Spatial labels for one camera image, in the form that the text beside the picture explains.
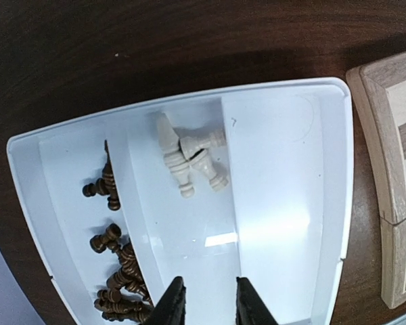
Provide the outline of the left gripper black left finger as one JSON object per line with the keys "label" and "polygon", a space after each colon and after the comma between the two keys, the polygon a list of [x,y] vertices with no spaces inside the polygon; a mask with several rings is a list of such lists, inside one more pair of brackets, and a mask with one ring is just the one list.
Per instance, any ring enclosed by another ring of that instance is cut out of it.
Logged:
{"label": "left gripper black left finger", "polygon": [[145,321],[145,325],[184,325],[186,287],[177,276],[165,290],[159,302]]}

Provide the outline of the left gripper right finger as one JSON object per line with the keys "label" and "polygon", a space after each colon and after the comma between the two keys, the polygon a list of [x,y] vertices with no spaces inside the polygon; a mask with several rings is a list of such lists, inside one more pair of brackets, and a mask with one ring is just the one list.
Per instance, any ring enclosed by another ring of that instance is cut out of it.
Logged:
{"label": "left gripper right finger", "polygon": [[236,324],[277,325],[257,291],[245,277],[237,277]]}

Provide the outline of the pile of dark chess pieces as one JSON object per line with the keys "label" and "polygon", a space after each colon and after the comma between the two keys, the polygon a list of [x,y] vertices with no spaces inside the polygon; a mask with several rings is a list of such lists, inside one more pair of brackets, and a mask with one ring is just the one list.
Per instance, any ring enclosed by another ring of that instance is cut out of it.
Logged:
{"label": "pile of dark chess pieces", "polygon": [[[121,208],[116,180],[112,168],[108,143],[104,142],[106,163],[101,177],[94,183],[83,186],[86,197],[105,196],[111,211]],[[122,244],[122,230],[116,223],[111,223],[103,233],[94,235],[89,245],[97,254],[106,250],[116,255],[119,268],[106,280],[106,287],[97,292],[94,308],[101,312],[103,319],[109,322],[130,320],[136,324],[145,324],[153,310],[152,298],[148,292],[137,255],[130,241]]]}

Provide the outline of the wooden chess board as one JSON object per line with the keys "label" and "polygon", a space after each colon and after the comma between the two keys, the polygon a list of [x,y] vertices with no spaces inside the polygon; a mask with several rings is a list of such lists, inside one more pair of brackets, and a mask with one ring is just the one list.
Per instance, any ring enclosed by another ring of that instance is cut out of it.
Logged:
{"label": "wooden chess board", "polygon": [[350,69],[346,81],[374,174],[382,242],[382,300],[406,302],[406,51]]}

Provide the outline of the white compartment tray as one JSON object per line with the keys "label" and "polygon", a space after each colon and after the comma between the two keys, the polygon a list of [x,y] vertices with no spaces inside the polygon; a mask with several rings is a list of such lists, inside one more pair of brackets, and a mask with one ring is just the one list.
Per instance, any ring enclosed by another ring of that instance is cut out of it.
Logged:
{"label": "white compartment tray", "polygon": [[[228,185],[191,170],[182,197],[164,165],[156,117],[179,137],[225,132],[209,150]],[[108,143],[121,208],[83,186],[102,176]],[[236,278],[280,324],[329,324],[348,246],[353,196],[351,93],[337,78],[186,93],[76,118],[9,139],[7,157],[31,236],[77,324],[119,267],[90,238],[116,223],[153,302],[176,276],[188,324],[233,324]]]}

